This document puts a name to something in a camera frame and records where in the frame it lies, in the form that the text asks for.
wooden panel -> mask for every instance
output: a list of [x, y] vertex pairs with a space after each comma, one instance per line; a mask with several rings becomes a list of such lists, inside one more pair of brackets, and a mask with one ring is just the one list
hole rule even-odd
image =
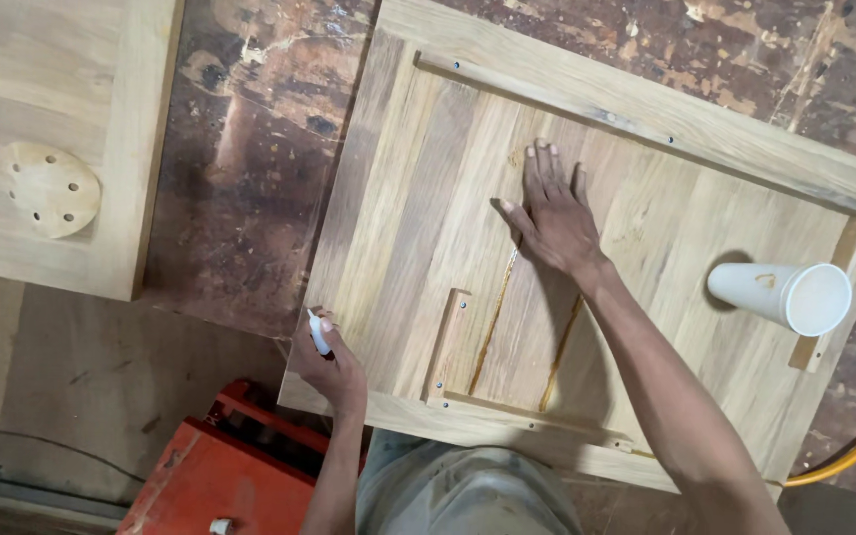
[[182, 14], [183, 0], [0, 0], [0, 151], [26, 141], [73, 154], [103, 196], [93, 223], [42, 241], [0, 169], [0, 276], [135, 295]]
[[[370, 378], [369, 424], [674, 490], [577, 289], [494, 208], [523, 198], [523, 150], [545, 137], [586, 169], [572, 188], [640, 306], [766, 480], [788, 476], [856, 315], [856, 158], [424, 0], [383, 2], [367, 62], [317, 255], [333, 263], [306, 304], [336, 310]], [[808, 357], [795, 333], [707, 295], [729, 261], [835, 262], [849, 318]], [[471, 305], [448, 339], [451, 288]], [[789, 366], [807, 358], [818, 374]], [[292, 374], [279, 402], [325, 410]]]

stained wooden workbench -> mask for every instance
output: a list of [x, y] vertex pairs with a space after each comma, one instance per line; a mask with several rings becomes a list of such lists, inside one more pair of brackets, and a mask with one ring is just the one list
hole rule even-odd
[[[853, 0], [442, 3], [856, 154]], [[187, 0], [143, 299], [288, 337], [374, 8]], [[855, 436], [856, 325], [795, 472]]]

right hand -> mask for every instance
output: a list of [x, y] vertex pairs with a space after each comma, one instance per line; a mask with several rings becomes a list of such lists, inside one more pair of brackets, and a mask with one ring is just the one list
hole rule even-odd
[[314, 310], [322, 321], [322, 337], [332, 349], [335, 357], [328, 360], [319, 354], [312, 340], [309, 328], [309, 314], [304, 309], [300, 322], [293, 334], [293, 350], [290, 353], [290, 367], [300, 374], [303, 381], [309, 383], [327, 399], [336, 418], [365, 417], [365, 405], [368, 402], [368, 387], [365, 382], [365, 370], [356, 359], [356, 355], [345, 346], [342, 337], [332, 321], [326, 317], [331, 312]]
[[[577, 164], [577, 181], [585, 179]], [[524, 236], [524, 243], [548, 266], [575, 280], [594, 277], [609, 259], [600, 251], [600, 235], [593, 214], [584, 200], [578, 201], [560, 163], [556, 145], [536, 141], [527, 148], [524, 189], [531, 214], [519, 204], [501, 199], [511, 224]]]

paper cup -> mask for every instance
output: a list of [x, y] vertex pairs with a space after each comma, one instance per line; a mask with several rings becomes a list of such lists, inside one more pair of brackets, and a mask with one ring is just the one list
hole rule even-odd
[[848, 275], [832, 264], [720, 264], [707, 284], [722, 301], [803, 336], [832, 330], [850, 309]]

